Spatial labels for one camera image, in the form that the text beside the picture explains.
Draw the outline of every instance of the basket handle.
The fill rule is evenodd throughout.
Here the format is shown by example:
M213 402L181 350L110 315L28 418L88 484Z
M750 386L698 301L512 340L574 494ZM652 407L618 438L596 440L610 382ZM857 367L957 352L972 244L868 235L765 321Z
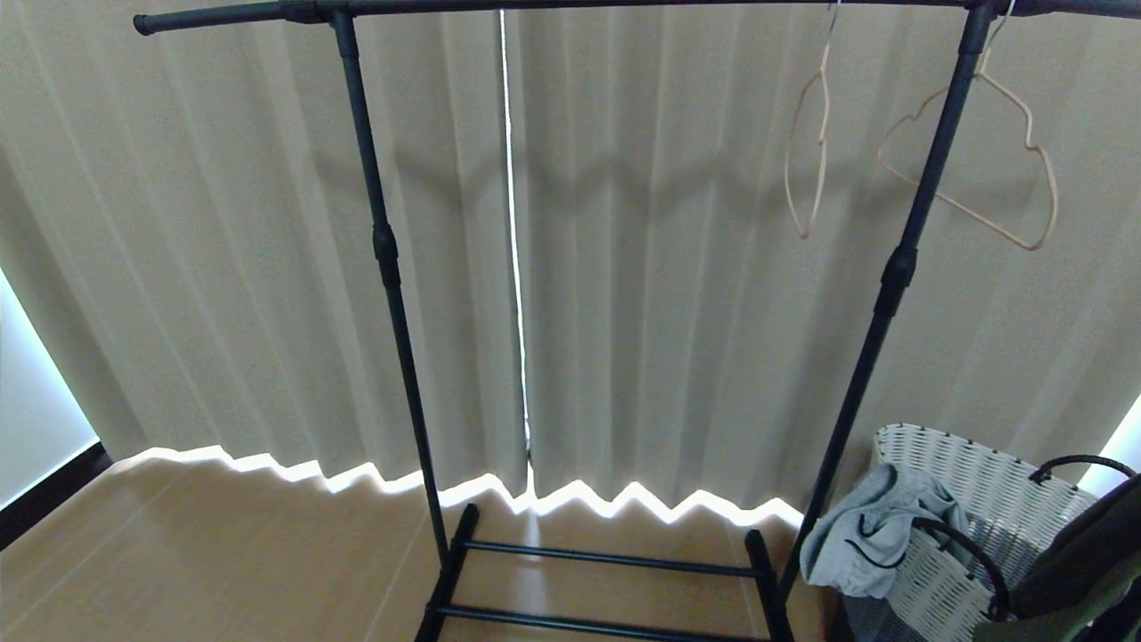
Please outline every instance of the basket handle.
M982 551L978 544L976 544L970 537L966 537L962 533L950 528L939 520L930 520L928 518L915 518L912 520L912 528L919 528L923 530L937 530L952 541L958 544L968 553L971 554L976 560L982 563L982 568L987 570L987 575L990 576L990 584L995 587L995 596L990 601L990 609L986 613L986 617L994 621L1006 621L1010 616L1010 591L1006 590L1006 580L1002 577L1002 570L998 564L994 563L994 560Z
M1042 483L1051 478L1050 471L1057 466L1065 466L1066 464L1101 464L1102 466L1108 466L1127 478L1132 478L1136 474L1133 469L1107 457L1098 457L1097 455L1068 455L1066 457L1059 457L1046 462L1039 466L1037 471L1030 473L1029 479L1034 483Z

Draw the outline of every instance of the horizontal hanging bar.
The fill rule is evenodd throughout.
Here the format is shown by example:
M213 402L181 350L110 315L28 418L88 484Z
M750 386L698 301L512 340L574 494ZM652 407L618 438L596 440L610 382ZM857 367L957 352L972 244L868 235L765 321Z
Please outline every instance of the horizontal hanging bar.
M501 611L499 609L483 609L477 607L462 607L459 604L436 607L436 611L445 616L458 618L519 624L524 626L539 626L542 628L557 628L559 631L574 631L577 633L593 633L596 635L610 635L613 637L626 637L629 640L655 640L657 642L768 642L767 640L759 640L756 637L714 635L710 633L686 633L683 631L672 631L669 628L613 624L608 621L594 621L578 618L533 616L529 613L517 613L513 611Z
M733 577L755 578L759 574L751 568L726 567L722 564L702 564L697 562L674 562L671 560L654 560L632 555L608 555L605 553L585 553L568 548L545 548L542 546L519 546L500 544L497 542L470 541L461 543L470 551L493 551L495 553L515 553L518 555L537 555L540 558L558 558L560 560L581 560L584 562L601 562L604 564L622 564L625 567L644 567L647 569L665 569L691 574L723 575Z
M267 21L324 23L333 11L349 16L391 14L438 14L497 9L569 9L581 7L658 7L678 5L826 5L834 0L281 0L228 7L191 9L153 16L135 16L143 35L160 31L242 24ZM1004 0L990 0L996 14L1005 11ZM970 8L980 0L845 0L848 5L908 5ZM1066 13L1123 18L1141 18L1141 0L1019 0L1015 16Z

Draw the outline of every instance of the curtain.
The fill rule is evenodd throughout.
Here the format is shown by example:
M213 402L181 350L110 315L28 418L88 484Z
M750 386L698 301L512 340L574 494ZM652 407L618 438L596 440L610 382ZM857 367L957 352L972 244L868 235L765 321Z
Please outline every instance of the curtain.
M14 289L114 457L221 445L414 472L332 30L135 33L175 8L6 7ZM521 493L499 16L358 32L440 485Z
M815 233L785 204L785 136L819 66L824 7L509 15L527 393L540 496L640 482L803 507L914 189L875 166L888 128L945 87L965 13L844 6L828 66ZM859 414L1029 461L1098 453L1141 391L1136 24L1014 19L989 71L1035 109L1061 219L1026 252L936 203ZM818 88L793 145L811 205ZM917 176L936 103L888 156ZM1049 192L1021 114L974 87L944 190L1037 237Z

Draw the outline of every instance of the black garment rack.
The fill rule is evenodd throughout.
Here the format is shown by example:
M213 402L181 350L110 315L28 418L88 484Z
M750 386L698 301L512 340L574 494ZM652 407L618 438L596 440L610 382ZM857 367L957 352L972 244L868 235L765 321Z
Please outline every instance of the black garment rack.
M958 47L958 60L950 78L950 89L939 116L939 124L931 141L926 163L915 200L912 203L907 222L904 226L899 245L891 252L888 263L880 277L880 293L875 301L872 324L860 349L856 369L848 392L844 395L835 429L828 441L827 450L820 463L808 512L796 536L788 563L782 575L778 575L764 546L760 531L751 530L745 536L745 548L748 552L748 567L728 567L719 564L699 564L656 560L631 555L605 555L582 551L548 548L537 546L519 546L483 542L474 538L479 511L475 504L468 504L460 518L459 527L447 541L444 528L444 517L440 513L439 497L436 488L436 477L432 471L431 449L428 445L428 433L424 429L423 406L420 400L420 385L416 382L416 369L412 356L412 343L408 340L408 320L404 311L404 298L400 294L400 274L397 261L396 237L388 224L385 211L385 196L381 189L380 172L377 166L377 149L373 147L372 125L369 122L369 107L365 103L364 80L361 76L361 62L357 51L356 31L353 19L364 15L393 14L431 14L485 10L517 9L569 9L576 7L652 7L673 5L771 5L788 0L280 0L278 2L259 2L208 9L194 9L153 16L135 16L135 29L143 35L160 31L173 31L202 26L226 24L288 21L300 24L327 24L337 33L337 44L345 64L345 78L348 83L349 103L353 108L353 122L356 127L357 145L361 151L361 164L364 170L365 186L369 190L369 204L372 209L372 242L377 260L380 263L381 281L388 295L388 308L393 316L393 332L396 335L396 349L404 376L404 389L408 399L408 411L412 415L412 430L415 434L416 450L423 470L424 489L428 494L428 510L431 517L432 535L439 554L439 579L424 608L424 616L416 633L415 642L435 642L439 639L444 619L448 616L527 625L544 628L575 631L596 635L609 635L633 640L656 640L662 642L762 642L752 637L703 634L665 628L632 626L625 624L596 621L581 618L552 617L520 613L499 609L486 609L455 604L452 595L460 580L460 571L468 551L491 551L520 555L537 555L543 558L560 558L586 562L601 562L646 567L672 571L694 574L711 574L752 578L756 582L764 619L768 623L770 639L776 642L793 642L792 628L788 625L787 602L796 575L800 572L800 550L812 526L820 518L825 502L833 482L836 469L843 456L848 437L860 401L867 390L872 372L875 368L880 349L888 335L891 318L899 308L904 290L912 282L915 273L917 245L928 211L934 198L944 165L950 153L966 94L978 58L986 43L990 23L1010 9L1009 0L844 0L845 3L861 5L917 5L931 7L957 7L966 9L966 24ZM827 5L830 0L791 0L792 3ZM1017 0L1012 16L1035 16L1051 13L1086 14L1110 17L1141 18L1141 0Z

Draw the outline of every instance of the white wire hanger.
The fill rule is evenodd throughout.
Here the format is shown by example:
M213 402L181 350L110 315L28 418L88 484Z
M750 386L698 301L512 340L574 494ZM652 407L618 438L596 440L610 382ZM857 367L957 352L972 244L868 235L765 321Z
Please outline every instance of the white wire hanger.
M1014 95L1013 91L1011 91L1009 88L1006 88L1004 84L1002 84L993 76L990 76L990 74L987 73L987 63L990 60L990 51L994 48L995 38L998 35L998 32L1002 31L1002 27L1006 24L1006 21L1010 18L1011 13L1014 11L1015 2L1017 0L1010 0L1010 5L1006 7L1006 13L1003 15L1002 22L998 23L998 26L995 27L994 33L990 34L990 39L987 41L986 49L984 49L982 51L982 60L979 64L978 71L974 72L974 79L986 82L987 84L993 87L996 91L1002 94L1003 97L1005 97L1008 100L1013 103L1014 106L1021 109L1022 115L1026 117L1026 132L1022 138L1022 147L1026 148L1026 151L1028 152L1037 154L1038 157L1042 159L1042 165L1046 170L1046 181L1050 184L1050 219L1046 221L1046 228L1045 230L1043 230L1042 237L1039 237L1037 241L1033 243L1029 243L1027 241L1023 241L1019 236L1014 235L1013 231L1006 229L1002 225L998 225L997 222L990 220L989 218L986 218L985 216L964 205L957 200L948 196L947 194L942 192L936 192L934 195L939 200L949 204L950 206L957 209L958 211L962 211L963 213L971 216L979 222L997 231L1003 237L1014 243L1015 245L1022 247L1023 250L1034 251L1042 247L1042 245L1045 244L1046 239L1050 238L1050 235L1054 230L1054 224L1058 221L1058 181L1054 179L1054 166L1053 163L1050 162L1050 153L1046 152L1046 149L1043 148L1041 145L1036 145L1030 141L1030 135L1034 130L1034 113L1030 112L1029 105L1027 105L1025 100L1019 98L1017 95ZM895 173L903 180L911 182L912 185L919 186L919 180L899 171L883 159L883 148L887 146L888 139L891 138L891 135L895 133L896 130L899 129L901 124L904 124L907 121L912 122L917 121L920 116L923 115L923 111L926 109L928 105L930 105L931 101L933 101L942 94L946 94L948 89L949 87L944 87L942 89L928 96L928 98L923 100L923 103L920 105L917 112L915 112L914 114L907 114L904 117L896 121L896 123L891 125L891 129L889 129L888 132L883 136L883 140L880 141L880 148L875 153L875 162L877 162L881 166Z
M820 56L820 68L808 80L808 84L800 90L800 98L796 100L796 111L792 114L792 124L788 125L788 137L785 139L785 197L788 200L788 210L792 212L793 225L801 238L808 238L812 233L812 222L816 221L816 213L820 209L820 195L824 194L824 176L828 166L828 115L832 108L832 97L828 95L828 52L832 50L832 32L836 29L836 17L840 16L840 3L828 5L832 11L832 24L828 25L828 38L824 42L824 54ZM800 111L804 106L804 96L817 81L824 90L824 117L820 121L820 135L817 137L817 145L820 147L820 162L816 169L816 196L812 198L812 211L808 214L808 222L801 225L800 217L796 216L796 205L792 202L792 187L788 186L788 159L792 155L792 138L796 131L796 121L800 119Z

